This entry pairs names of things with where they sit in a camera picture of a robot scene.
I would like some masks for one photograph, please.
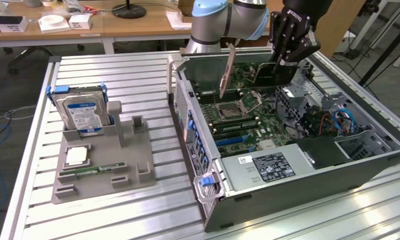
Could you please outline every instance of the hard drive label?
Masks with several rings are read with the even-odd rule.
[[[282,152],[257,157],[252,160],[266,183],[297,175]]]
[[[95,102],[68,104],[70,115],[79,131],[90,133],[103,128],[102,118],[95,113]]]

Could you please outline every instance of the black stand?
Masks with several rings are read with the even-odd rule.
[[[387,47],[386,51],[383,52],[383,54],[381,55],[379,59],[377,60],[374,66],[370,68],[370,70],[367,71],[365,77],[362,78],[362,80],[359,81],[359,85],[363,86],[366,85],[367,81],[370,80],[370,78],[373,77],[374,73],[377,72],[377,70],[379,69],[379,67],[382,66],[383,62],[386,61],[386,59],[389,58],[390,54],[393,53],[393,51],[395,50],[395,48],[398,47],[400,43],[400,33],[399,35],[395,37],[394,41],[391,42],[390,46]]]
[[[140,5],[131,4],[130,0],[126,0],[126,4],[120,4],[112,9],[114,15],[124,19],[139,19],[147,14],[146,8]]]

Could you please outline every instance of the white box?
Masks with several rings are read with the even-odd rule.
[[[71,29],[91,29],[92,27],[92,18],[91,14],[79,14],[72,15],[70,19]]]
[[[28,27],[28,20],[23,17],[19,24],[0,24],[0,31],[3,33],[22,33],[26,32]]]
[[[43,34],[70,31],[71,27],[66,18],[58,15],[47,15],[39,19],[40,30]]]
[[[345,38],[341,41],[341,44],[335,50],[335,53],[345,53],[349,50],[350,44],[355,41],[357,35],[347,31]]]

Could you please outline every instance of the metal slotted table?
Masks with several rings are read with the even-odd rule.
[[[203,231],[167,102],[167,57],[172,53],[176,51],[70,56],[50,62],[43,89],[47,85],[83,86],[104,81],[110,100],[123,103],[122,120],[143,114],[158,183],[59,205],[51,203],[64,124],[43,91],[0,239],[400,239],[400,164],[355,190],[226,230]],[[400,130],[400,119],[321,53],[315,56]],[[325,74],[319,70],[314,73],[322,88],[339,92]]]

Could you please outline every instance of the motherboard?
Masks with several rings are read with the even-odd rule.
[[[203,95],[199,102],[223,158],[285,146],[291,140],[271,100],[261,90],[232,91],[223,99]]]

